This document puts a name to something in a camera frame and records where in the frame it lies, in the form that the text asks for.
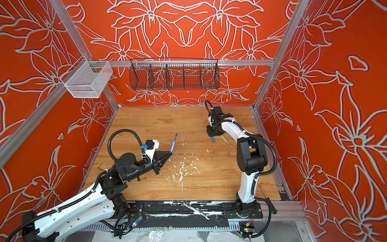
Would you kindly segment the blue pen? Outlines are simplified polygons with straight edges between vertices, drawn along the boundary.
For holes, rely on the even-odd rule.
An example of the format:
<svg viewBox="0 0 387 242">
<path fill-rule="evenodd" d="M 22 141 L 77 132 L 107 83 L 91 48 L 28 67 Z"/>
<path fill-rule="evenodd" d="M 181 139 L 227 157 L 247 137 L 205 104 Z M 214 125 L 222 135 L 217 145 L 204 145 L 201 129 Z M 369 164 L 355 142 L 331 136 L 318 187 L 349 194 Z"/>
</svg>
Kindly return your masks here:
<svg viewBox="0 0 387 242">
<path fill-rule="evenodd" d="M 175 136 L 174 136 L 174 140 L 172 142 L 171 149 L 170 149 L 171 153 L 173 153 L 173 151 L 174 151 L 174 148 L 175 148 L 175 145 L 176 145 L 176 141 L 177 141 L 177 137 L 178 137 L 178 133 L 176 133 Z"/>
</svg>

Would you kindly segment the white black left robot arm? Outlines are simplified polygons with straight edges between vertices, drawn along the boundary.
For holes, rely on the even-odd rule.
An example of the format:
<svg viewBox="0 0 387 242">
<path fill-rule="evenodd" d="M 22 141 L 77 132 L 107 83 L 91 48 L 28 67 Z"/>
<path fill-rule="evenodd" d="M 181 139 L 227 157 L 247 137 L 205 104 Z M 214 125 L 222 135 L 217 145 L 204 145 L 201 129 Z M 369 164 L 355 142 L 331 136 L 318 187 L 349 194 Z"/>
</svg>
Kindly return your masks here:
<svg viewBox="0 0 387 242">
<path fill-rule="evenodd" d="M 125 153 L 115 157 L 111 143 L 120 133 L 131 133 L 135 136 L 141 149 L 140 161 L 135 154 Z M 27 212 L 22 217 L 22 224 L 8 237 L 10 242 L 22 234 L 25 242 L 60 242 L 85 226 L 96 222 L 107 224 L 107 219 L 115 216 L 129 216 L 130 209 L 123 191 L 128 182 L 137 179 L 149 171 L 159 174 L 163 165 L 173 155 L 173 151 L 159 151 L 157 140 L 146 140 L 144 143 L 136 132 L 121 129 L 114 132 L 107 143 L 107 151 L 114 161 L 110 169 L 102 171 L 95 183 L 83 192 L 63 203 L 40 213 Z"/>
</svg>

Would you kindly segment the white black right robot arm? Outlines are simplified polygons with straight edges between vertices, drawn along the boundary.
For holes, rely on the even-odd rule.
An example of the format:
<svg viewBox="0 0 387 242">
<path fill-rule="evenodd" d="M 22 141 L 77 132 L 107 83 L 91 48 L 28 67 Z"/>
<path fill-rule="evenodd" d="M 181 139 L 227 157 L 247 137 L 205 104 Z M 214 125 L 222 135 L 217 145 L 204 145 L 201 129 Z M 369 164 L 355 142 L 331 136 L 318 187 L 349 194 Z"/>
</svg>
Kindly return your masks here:
<svg viewBox="0 0 387 242">
<path fill-rule="evenodd" d="M 236 196 L 235 209 L 241 217 L 247 217 L 257 207 L 259 177 L 273 173 L 277 168 L 278 156 L 262 135 L 252 134 L 240 125 L 231 114 L 225 114 L 220 106 L 205 101 L 209 125 L 209 137 L 227 133 L 236 142 L 236 161 L 242 172 L 240 189 Z"/>
</svg>

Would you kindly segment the beige pen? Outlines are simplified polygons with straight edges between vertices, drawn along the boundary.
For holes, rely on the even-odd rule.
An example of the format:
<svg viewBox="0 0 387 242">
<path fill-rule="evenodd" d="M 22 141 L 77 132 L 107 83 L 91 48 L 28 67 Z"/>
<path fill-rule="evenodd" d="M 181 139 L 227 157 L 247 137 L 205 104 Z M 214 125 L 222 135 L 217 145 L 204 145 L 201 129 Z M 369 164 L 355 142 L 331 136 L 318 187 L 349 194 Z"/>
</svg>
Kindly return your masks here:
<svg viewBox="0 0 387 242">
<path fill-rule="evenodd" d="M 224 137 L 221 136 L 221 139 L 229 146 L 232 150 L 236 151 L 235 147 Z"/>
</svg>

